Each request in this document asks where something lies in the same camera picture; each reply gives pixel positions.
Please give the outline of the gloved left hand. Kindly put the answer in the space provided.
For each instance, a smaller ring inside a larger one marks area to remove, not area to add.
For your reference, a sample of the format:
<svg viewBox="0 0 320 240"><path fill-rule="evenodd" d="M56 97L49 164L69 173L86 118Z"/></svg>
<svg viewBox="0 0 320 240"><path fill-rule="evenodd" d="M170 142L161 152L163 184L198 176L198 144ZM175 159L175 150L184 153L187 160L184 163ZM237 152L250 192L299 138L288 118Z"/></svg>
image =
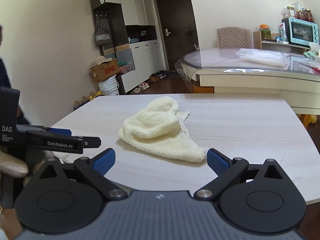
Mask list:
<svg viewBox="0 0 320 240"><path fill-rule="evenodd" d="M27 164L7 154L3 146L1 146L0 152L0 171L14 178L23 178L29 172Z"/></svg>

